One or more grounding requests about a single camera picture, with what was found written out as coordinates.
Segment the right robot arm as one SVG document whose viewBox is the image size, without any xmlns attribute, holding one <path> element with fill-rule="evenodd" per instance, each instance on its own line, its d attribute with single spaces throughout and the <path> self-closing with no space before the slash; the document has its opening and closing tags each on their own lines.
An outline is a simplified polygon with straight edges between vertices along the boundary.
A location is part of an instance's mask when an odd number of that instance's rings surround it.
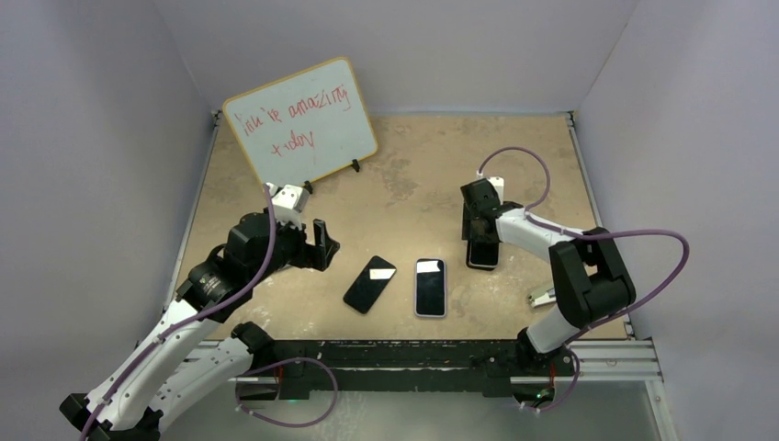
<svg viewBox="0 0 779 441">
<path fill-rule="evenodd" d="M 540 372 L 579 332 L 635 302 L 635 286 L 608 230 L 569 229 L 534 218 L 526 207 L 503 202 L 486 178 L 460 191 L 468 240 L 514 245 L 550 265 L 556 304 L 517 335 L 515 360 L 524 372 Z"/>
</svg>

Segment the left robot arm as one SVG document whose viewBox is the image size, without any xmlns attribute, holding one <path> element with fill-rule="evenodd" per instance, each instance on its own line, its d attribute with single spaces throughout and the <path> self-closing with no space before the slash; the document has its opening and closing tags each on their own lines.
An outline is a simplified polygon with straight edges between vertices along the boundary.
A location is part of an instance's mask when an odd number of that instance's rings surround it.
<svg viewBox="0 0 779 441">
<path fill-rule="evenodd" d="M 186 409 L 228 379 L 282 372 L 303 356 L 284 357 L 277 341 L 253 322 L 236 325 L 203 358 L 185 358 L 279 269 L 326 270 L 339 251 L 323 220 L 283 219 L 277 209 L 243 216 L 225 243 L 194 266 L 173 301 L 130 356 L 97 387 L 74 392 L 59 406 L 83 440 L 157 440 Z"/>
</svg>

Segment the black phone with white sticker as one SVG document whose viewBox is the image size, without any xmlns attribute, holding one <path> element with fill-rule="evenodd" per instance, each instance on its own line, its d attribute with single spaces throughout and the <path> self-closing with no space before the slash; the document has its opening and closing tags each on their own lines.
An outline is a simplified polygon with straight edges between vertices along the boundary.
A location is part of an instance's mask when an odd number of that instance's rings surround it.
<svg viewBox="0 0 779 441">
<path fill-rule="evenodd" d="M 394 264 L 372 256 L 343 296 L 343 302 L 360 314 L 367 314 L 397 272 Z"/>
</svg>

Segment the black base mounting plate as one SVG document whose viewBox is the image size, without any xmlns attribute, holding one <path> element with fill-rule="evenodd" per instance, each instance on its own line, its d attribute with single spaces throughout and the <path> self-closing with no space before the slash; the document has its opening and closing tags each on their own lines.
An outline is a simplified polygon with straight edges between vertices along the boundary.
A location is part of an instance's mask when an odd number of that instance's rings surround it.
<svg viewBox="0 0 779 441">
<path fill-rule="evenodd" d="M 254 357 L 246 378 L 278 386 L 283 400 L 338 390 L 477 392 L 531 401 L 574 372 L 570 352 L 527 360 L 513 339 L 276 340 Z"/>
</svg>

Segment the white board with yellow frame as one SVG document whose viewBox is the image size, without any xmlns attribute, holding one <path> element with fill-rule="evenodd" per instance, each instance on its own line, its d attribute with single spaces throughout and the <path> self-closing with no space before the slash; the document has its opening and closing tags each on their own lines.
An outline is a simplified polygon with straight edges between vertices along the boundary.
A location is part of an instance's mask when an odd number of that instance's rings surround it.
<svg viewBox="0 0 779 441">
<path fill-rule="evenodd" d="M 338 57 L 227 99 L 221 108 L 257 179 L 302 187 L 378 150 L 352 64 Z"/>
</svg>

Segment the aluminium frame rail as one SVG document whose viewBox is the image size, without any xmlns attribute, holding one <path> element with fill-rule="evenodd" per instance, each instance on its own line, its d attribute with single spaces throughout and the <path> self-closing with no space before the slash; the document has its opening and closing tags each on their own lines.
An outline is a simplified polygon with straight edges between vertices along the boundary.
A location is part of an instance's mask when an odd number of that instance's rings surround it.
<svg viewBox="0 0 779 441">
<path fill-rule="evenodd" d="M 651 341 L 582 340 L 570 348 L 581 362 L 580 380 L 645 382 L 661 380 Z"/>
</svg>

